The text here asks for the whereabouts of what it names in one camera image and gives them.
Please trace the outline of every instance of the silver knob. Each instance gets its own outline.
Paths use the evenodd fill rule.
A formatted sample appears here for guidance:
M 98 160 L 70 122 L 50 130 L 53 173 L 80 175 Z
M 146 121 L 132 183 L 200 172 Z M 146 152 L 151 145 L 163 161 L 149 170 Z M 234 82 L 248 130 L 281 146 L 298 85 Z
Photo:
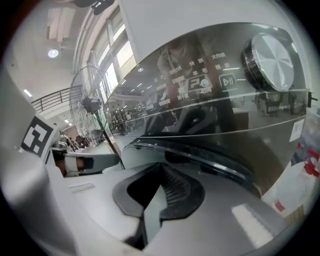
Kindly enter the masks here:
M 244 57 L 248 73 L 261 89 L 283 92 L 292 86 L 292 60 L 286 48 L 274 36 L 265 33 L 255 35 L 247 43 Z

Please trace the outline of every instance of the button label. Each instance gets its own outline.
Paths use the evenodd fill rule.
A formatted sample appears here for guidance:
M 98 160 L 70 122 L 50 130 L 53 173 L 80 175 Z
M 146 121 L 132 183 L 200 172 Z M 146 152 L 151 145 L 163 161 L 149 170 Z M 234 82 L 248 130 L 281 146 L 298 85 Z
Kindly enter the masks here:
M 221 74 L 219 76 L 219 81 L 222 87 L 232 86 L 237 83 L 236 77 L 233 73 Z

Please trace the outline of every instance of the metal railing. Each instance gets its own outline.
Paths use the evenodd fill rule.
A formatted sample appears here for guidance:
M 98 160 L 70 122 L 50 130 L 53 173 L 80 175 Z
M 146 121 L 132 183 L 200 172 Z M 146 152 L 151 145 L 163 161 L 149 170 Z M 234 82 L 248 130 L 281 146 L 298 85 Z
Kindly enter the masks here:
M 72 93 L 70 88 L 62 89 L 50 93 L 46 96 L 36 99 L 32 102 L 33 107 L 38 113 L 51 109 L 59 104 L 69 102 L 82 96 L 82 85 L 72 87 Z

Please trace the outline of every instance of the standing fan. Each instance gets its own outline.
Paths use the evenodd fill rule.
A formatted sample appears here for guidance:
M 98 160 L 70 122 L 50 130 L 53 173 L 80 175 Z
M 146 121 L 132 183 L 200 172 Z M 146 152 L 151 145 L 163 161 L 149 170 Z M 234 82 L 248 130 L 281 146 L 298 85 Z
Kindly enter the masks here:
M 90 140 L 105 137 L 118 155 L 105 130 L 107 120 L 103 107 L 107 101 L 104 76 L 95 66 L 85 66 L 74 76 L 69 93 L 71 117 L 79 134 Z

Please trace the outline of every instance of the white plastic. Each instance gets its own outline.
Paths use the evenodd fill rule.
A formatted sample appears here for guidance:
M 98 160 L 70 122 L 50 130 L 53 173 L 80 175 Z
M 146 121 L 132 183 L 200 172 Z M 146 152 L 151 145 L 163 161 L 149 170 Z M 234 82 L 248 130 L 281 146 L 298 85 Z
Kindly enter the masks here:
M 303 205 L 312 193 L 317 178 L 304 169 L 304 162 L 287 165 L 282 175 L 262 197 L 281 216 L 286 217 Z

